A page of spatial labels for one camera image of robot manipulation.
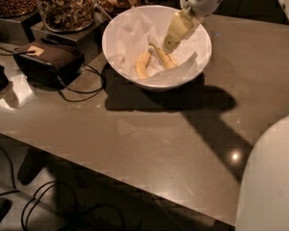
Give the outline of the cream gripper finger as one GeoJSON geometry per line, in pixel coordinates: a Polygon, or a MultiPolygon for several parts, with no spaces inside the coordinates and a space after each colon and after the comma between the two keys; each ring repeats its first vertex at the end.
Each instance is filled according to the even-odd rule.
{"type": "Polygon", "coordinates": [[[198,26],[203,21],[204,17],[192,17],[190,16],[185,22],[186,33],[184,35],[184,39],[188,39],[198,28],[198,26]]]}
{"type": "Polygon", "coordinates": [[[174,14],[166,32],[163,47],[167,52],[173,52],[183,39],[187,39],[196,28],[191,10],[181,10],[174,14]]]}

